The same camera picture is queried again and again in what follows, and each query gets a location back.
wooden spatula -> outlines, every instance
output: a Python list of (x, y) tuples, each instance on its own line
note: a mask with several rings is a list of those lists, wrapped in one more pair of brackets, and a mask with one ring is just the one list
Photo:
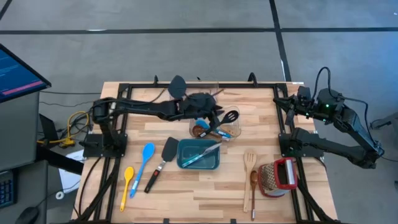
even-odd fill
[(250, 173), (256, 164), (257, 154), (248, 149), (243, 155), (244, 165), (246, 166), (246, 183), (244, 186), (244, 200), (243, 200), (243, 211), (248, 212), (249, 194), (250, 194)]

white paper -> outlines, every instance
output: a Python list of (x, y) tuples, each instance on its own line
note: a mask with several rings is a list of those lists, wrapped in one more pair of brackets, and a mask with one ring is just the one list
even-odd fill
[[(84, 160), (83, 150), (69, 153), (66, 156), (68, 158), (74, 159), (76, 161)], [(80, 175), (73, 174), (73, 173), (65, 171), (63, 169), (59, 169), (59, 171), (60, 171), (62, 189), (66, 189), (66, 190), (63, 190), (63, 193), (67, 194), (67, 193), (79, 188), (79, 184), (76, 184), (76, 183), (80, 181)]]

monitor screen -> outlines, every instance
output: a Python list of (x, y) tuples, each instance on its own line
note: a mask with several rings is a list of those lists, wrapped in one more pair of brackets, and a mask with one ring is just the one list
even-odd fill
[(50, 86), (49, 81), (0, 45), (0, 103)]

gray floor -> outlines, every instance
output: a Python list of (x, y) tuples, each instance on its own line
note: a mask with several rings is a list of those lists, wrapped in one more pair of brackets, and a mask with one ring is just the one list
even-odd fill
[[(0, 7), (5, 0), (0, 0)], [(280, 25), (294, 27), (397, 27), (398, 2), (277, 0)], [(13, 0), (0, 30), (153, 29), (182, 27), (273, 27), (267, 0)], [(313, 88), (322, 66), (332, 71), (331, 85), (345, 96), (369, 103), (370, 121), (398, 111), (398, 32), (283, 33), (293, 81)], [(99, 92), (105, 81), (245, 80), (283, 81), (275, 34), (101, 34), (0, 35), (0, 42), (53, 84), (52, 91)], [(320, 79), (326, 87), (326, 76)], [(74, 105), (98, 95), (42, 93), (48, 103)], [(363, 105), (348, 102), (363, 116)], [(64, 127), (76, 110), (40, 105), (40, 112)], [(355, 145), (332, 126), (316, 122), (321, 136)], [(391, 127), (372, 131), (386, 157), (398, 159), (397, 134)], [(59, 150), (68, 153), (76, 149)], [(378, 161), (363, 170), (327, 155), (328, 178), (339, 219), (350, 223), (396, 223), (398, 163)], [(60, 188), (50, 170), (50, 191)], [(70, 218), (75, 193), (50, 199), (48, 222)]]

black spatula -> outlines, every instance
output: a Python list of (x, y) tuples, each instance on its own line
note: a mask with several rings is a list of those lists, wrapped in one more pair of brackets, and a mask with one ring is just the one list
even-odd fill
[(154, 173), (152, 174), (152, 177), (150, 177), (149, 182), (144, 190), (145, 193), (149, 193), (150, 188), (155, 183), (155, 180), (159, 176), (159, 173), (161, 172), (161, 170), (163, 169), (164, 164), (166, 164), (166, 162), (172, 161), (173, 158), (175, 157), (175, 155), (177, 154), (178, 143), (179, 143), (179, 141), (174, 138), (169, 137), (167, 139), (166, 144), (164, 145), (164, 148), (162, 151), (163, 161), (162, 161), (162, 163), (159, 164), (157, 169), (154, 171)]

